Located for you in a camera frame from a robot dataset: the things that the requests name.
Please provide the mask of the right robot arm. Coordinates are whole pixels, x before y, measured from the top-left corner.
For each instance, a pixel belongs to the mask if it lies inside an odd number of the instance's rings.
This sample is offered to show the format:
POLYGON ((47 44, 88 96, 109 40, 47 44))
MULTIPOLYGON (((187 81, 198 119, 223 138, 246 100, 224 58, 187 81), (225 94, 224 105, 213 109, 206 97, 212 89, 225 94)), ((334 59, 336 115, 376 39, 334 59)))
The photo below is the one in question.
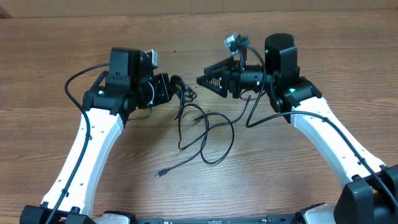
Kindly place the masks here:
POLYGON ((318 203, 267 223, 396 223, 397 167, 366 150, 333 114, 321 91, 300 75, 290 34, 268 36, 259 65, 248 65, 247 36, 224 41, 229 57, 206 67, 197 83, 220 96, 244 91, 266 94, 275 112, 301 131, 331 167, 341 186, 336 204, 318 203))

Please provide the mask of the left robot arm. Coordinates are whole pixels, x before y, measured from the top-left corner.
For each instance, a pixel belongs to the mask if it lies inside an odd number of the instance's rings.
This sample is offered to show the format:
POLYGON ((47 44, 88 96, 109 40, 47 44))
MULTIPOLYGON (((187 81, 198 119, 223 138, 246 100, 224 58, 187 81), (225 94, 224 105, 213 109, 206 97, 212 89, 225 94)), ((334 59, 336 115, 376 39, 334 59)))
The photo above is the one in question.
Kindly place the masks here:
POLYGON ((56 181, 39 206, 24 207, 20 223, 132 223, 134 215, 107 211, 91 218, 96 188, 129 115, 170 101, 167 74, 154 75, 157 52, 114 47, 103 71, 77 107, 79 130, 56 181))

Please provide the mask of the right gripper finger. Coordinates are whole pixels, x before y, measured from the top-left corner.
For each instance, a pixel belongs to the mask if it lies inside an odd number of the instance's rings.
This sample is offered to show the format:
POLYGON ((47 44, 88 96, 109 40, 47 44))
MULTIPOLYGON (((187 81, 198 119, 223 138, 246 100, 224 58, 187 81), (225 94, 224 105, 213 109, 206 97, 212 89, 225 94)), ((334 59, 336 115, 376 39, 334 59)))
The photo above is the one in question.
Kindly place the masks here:
POLYGON ((226 72, 230 74, 236 65, 234 57, 228 57, 220 62, 217 62, 209 67, 204 68, 205 75, 211 75, 217 72, 226 72))
POLYGON ((227 72, 216 72, 197 78, 197 83, 216 94, 226 98, 229 89, 230 75, 227 72))

